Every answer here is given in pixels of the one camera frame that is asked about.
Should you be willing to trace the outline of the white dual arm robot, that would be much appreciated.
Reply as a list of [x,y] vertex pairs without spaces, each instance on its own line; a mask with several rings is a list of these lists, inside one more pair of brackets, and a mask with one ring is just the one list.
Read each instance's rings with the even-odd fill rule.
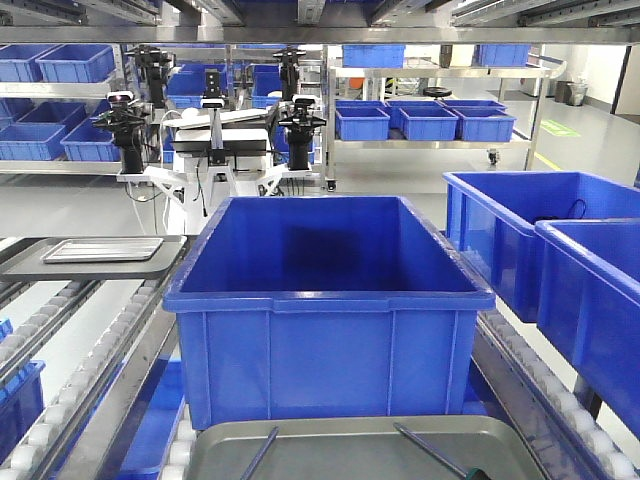
[[196,234],[228,197],[282,195],[283,185],[304,187],[317,179],[310,162],[319,102],[300,92],[300,61],[305,50],[287,46],[275,52],[278,88],[266,108],[230,110],[221,90],[221,73],[206,68],[204,90],[196,108],[167,110],[164,88],[173,55],[151,45],[129,51],[151,99],[133,92],[108,93],[109,108],[93,121],[111,133],[119,149],[116,176],[134,202],[163,197],[164,228],[169,234]]

